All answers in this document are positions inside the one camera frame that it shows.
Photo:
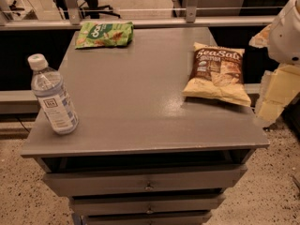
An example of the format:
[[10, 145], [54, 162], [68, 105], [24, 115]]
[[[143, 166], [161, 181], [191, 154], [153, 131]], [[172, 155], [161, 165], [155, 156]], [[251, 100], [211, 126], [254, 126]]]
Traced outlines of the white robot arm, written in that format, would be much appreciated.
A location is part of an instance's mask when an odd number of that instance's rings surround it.
[[300, 0], [289, 0], [249, 45], [266, 48], [268, 56], [278, 62], [273, 72], [264, 72], [255, 105], [255, 123], [266, 128], [300, 92]]

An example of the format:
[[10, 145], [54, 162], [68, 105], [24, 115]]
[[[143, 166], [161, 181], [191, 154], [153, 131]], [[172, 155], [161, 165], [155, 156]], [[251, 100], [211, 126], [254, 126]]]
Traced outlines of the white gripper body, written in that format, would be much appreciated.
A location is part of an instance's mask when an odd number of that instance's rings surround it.
[[279, 63], [300, 65], [300, 0], [289, 0], [273, 20], [268, 54]]

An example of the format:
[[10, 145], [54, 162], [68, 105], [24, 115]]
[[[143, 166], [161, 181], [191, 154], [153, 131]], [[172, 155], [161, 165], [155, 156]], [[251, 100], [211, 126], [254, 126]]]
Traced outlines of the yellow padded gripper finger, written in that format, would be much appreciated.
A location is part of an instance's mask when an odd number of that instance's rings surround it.
[[265, 71], [254, 110], [255, 123], [257, 125], [274, 124], [299, 93], [299, 65], [280, 64], [274, 71]]

